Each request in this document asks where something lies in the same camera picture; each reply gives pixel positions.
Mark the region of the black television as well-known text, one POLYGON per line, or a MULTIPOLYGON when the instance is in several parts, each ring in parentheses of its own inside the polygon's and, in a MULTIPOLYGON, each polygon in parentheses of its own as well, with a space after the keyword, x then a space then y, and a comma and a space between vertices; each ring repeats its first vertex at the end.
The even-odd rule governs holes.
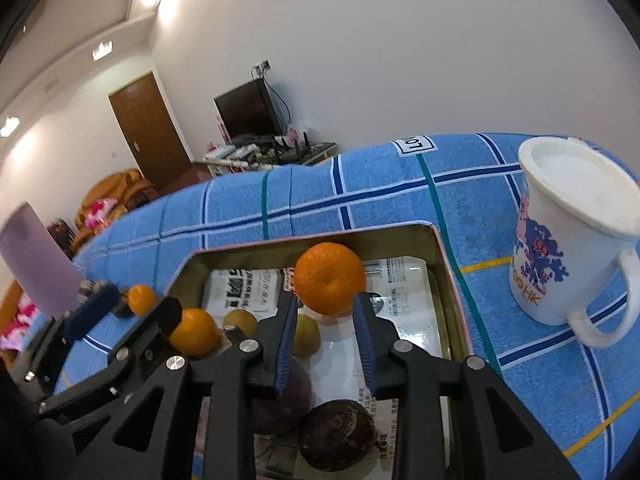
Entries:
POLYGON ((282 133, 262 78, 216 96, 214 103, 232 140, 240 136, 280 136, 282 133))

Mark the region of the cut water chestnut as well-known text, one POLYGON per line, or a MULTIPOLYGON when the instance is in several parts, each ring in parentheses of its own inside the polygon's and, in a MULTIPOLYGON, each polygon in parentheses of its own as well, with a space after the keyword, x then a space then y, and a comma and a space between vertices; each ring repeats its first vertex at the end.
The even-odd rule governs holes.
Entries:
POLYGON ((110 284, 107 280, 93 281, 85 278, 79 284, 78 294, 81 296, 89 297, 92 294, 96 294, 101 289, 104 289, 106 285, 110 284))

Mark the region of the dark water chestnut in tray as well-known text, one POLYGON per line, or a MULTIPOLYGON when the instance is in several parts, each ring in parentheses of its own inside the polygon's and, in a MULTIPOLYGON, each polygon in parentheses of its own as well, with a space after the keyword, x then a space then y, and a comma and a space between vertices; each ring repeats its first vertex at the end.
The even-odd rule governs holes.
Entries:
POLYGON ((359 463, 378 440, 374 419, 354 400, 332 400, 310 410, 300 423, 297 446, 306 463, 341 471, 359 463))

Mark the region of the lilac tumbler cup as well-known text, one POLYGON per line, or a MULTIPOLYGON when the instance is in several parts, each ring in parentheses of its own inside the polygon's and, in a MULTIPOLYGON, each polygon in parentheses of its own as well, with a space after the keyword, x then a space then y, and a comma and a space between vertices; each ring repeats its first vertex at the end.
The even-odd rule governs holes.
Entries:
POLYGON ((43 314, 59 318, 77 308, 82 275, 29 203, 18 206, 2 224, 1 257, 43 314))

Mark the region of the large orange mandarin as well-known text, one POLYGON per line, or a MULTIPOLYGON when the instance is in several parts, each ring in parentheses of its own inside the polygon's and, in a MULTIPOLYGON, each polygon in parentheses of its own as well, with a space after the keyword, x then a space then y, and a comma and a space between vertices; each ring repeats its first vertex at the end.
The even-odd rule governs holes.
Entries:
POLYGON ((367 290, 367 273, 362 260, 348 247, 323 242, 298 258, 292 283, 307 308, 323 316, 340 316, 367 290))

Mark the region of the purple sweet potato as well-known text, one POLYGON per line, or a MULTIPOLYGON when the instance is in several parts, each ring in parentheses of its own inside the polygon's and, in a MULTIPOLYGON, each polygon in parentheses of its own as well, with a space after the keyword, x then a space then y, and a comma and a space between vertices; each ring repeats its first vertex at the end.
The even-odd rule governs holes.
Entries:
POLYGON ((260 322, 249 332, 224 323, 231 342, 209 418, 241 436, 292 434, 311 404, 308 373, 294 359, 294 323, 260 322))

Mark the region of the blue plaid cloth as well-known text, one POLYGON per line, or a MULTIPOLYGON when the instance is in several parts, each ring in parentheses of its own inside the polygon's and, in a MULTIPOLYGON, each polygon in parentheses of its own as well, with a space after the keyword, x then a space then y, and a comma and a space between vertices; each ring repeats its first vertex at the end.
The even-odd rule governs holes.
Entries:
POLYGON ((523 137, 477 133, 364 148, 313 167, 230 174, 118 221, 74 263, 87 278, 166 292, 189 260, 220 248, 333 234, 382 256, 449 260, 473 348, 498 366, 585 479, 618 466, 639 430, 639 334, 605 349, 527 316, 514 290, 555 292, 603 262, 546 224, 520 220, 523 137))

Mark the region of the brown wooden door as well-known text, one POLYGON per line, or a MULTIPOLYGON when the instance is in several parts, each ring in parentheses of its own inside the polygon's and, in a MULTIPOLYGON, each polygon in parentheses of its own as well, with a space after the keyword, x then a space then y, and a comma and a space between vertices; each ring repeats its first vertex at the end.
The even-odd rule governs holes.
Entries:
POLYGON ((159 190, 192 167, 152 73, 108 96, 122 135, 142 174, 159 190))

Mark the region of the small orange on cloth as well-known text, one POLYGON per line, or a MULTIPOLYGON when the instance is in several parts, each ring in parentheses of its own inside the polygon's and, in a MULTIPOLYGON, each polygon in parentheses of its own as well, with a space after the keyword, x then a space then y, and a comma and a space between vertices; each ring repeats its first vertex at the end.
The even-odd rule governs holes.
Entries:
POLYGON ((145 316, 156 303, 154 290, 145 284, 131 286, 127 292, 127 304, 137 316, 145 316))

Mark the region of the white floral mug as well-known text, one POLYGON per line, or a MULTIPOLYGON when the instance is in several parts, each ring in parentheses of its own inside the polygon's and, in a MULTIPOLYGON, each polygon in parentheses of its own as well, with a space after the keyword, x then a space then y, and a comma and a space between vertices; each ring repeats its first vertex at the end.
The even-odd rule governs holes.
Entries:
POLYGON ((546 325, 568 324, 591 348, 624 338, 639 316, 639 188, 612 159, 581 140, 536 136, 518 149, 525 177, 509 272, 520 308, 546 325), (626 308, 611 333, 588 306, 616 273, 626 308))

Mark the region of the metal tin tray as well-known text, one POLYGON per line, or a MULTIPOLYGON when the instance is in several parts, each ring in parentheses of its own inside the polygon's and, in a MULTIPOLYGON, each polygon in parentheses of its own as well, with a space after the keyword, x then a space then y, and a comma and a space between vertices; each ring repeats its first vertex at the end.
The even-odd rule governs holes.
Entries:
MULTIPOLYGON (((400 338, 444 359, 460 360, 469 353, 470 336, 449 261, 438 229, 425 221, 200 250, 183 260, 165 292, 183 307, 206 310, 217 322, 236 309, 262 320, 276 312, 278 293, 292 290, 297 259, 322 242, 343 245, 360 258, 374 310, 395 324, 400 338)), ((323 316, 308 307, 299 311, 313 318, 320 332, 319 350, 295 361, 310 379, 312 405, 355 400, 378 430, 376 448, 335 478, 390 478, 397 401, 372 398, 349 315, 323 316)))

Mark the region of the small yellow-green fruit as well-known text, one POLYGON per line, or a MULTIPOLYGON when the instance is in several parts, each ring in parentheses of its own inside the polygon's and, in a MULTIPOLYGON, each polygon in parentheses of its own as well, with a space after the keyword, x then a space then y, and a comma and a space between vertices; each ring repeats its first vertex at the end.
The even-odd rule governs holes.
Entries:
POLYGON ((250 311, 244 309, 234 309, 229 311, 222 321, 222 326, 226 330, 229 327, 240 330, 245 336, 250 338, 254 335, 257 327, 257 318, 250 313, 250 311))

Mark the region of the TV stand with clutter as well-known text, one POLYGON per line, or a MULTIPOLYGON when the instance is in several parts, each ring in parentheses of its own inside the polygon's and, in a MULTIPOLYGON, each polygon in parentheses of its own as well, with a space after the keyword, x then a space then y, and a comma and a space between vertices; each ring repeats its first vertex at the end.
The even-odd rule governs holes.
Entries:
POLYGON ((212 146, 200 160, 213 177, 267 171, 286 165, 316 166, 337 153, 334 142, 311 142, 301 136, 244 136, 239 145, 212 146))

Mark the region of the water chestnut on cloth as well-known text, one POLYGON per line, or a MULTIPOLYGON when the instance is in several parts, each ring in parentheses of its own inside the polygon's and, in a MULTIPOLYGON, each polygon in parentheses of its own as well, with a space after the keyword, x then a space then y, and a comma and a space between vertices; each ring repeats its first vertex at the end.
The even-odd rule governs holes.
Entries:
POLYGON ((131 318, 134 315, 134 312, 130 310, 128 306, 128 301, 126 296, 120 296, 119 302, 112 309, 112 313, 116 316, 116 318, 131 318))

